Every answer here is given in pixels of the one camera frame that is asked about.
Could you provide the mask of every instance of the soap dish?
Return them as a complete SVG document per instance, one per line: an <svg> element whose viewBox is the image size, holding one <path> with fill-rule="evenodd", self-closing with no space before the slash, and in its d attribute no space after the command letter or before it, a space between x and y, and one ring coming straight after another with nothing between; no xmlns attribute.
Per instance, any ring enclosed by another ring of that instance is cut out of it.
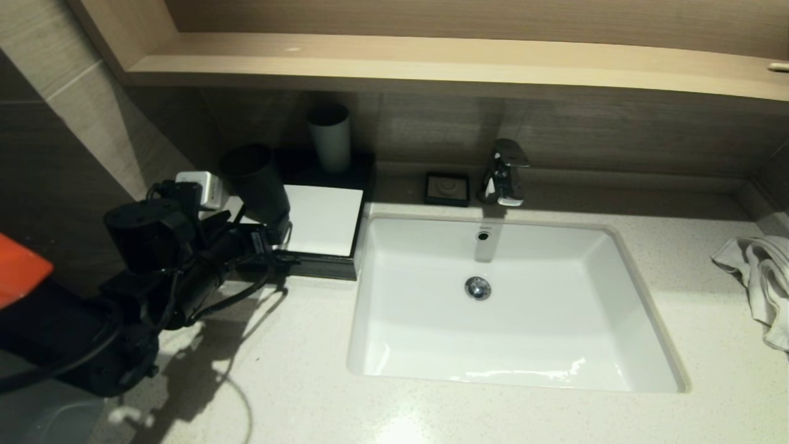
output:
<svg viewBox="0 0 789 444"><path fill-rule="evenodd" d="M424 203L469 206L469 176L430 171L424 179Z"/></svg>

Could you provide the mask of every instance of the faucet handle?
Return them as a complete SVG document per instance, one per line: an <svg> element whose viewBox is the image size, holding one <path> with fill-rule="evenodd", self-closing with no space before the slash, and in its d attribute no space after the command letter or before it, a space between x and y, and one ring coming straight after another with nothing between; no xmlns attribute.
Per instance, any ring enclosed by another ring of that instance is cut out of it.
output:
<svg viewBox="0 0 789 444"><path fill-rule="evenodd" d="M521 149L521 146L512 139L496 139L493 145L493 153L496 159L508 167L528 167L529 159Z"/></svg>

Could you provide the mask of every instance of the drain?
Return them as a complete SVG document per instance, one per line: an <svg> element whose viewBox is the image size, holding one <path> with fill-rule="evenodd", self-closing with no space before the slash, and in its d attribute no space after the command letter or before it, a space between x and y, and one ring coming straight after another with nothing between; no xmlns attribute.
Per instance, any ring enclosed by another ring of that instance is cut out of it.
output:
<svg viewBox="0 0 789 444"><path fill-rule="evenodd" d="M470 277L466 281L466 294L472 299L484 301L491 297L491 285L479 276Z"/></svg>

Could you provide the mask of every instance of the white cup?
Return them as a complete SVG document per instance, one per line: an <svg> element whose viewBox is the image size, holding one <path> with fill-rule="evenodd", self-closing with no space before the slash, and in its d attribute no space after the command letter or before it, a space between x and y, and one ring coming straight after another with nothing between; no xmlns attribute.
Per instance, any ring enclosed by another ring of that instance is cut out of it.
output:
<svg viewBox="0 0 789 444"><path fill-rule="evenodd" d="M350 113L342 105L318 107L307 114L320 166L330 173L350 167Z"/></svg>

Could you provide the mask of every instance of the black cup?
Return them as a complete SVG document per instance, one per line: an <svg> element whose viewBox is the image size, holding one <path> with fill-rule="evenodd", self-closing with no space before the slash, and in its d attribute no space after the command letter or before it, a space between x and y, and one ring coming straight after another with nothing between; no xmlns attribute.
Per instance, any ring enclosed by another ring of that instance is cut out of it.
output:
<svg viewBox="0 0 789 444"><path fill-rule="evenodd" d="M285 186L268 147L251 144L231 149L222 156L219 169L244 201L247 214L261 224L276 224L290 212Z"/></svg>

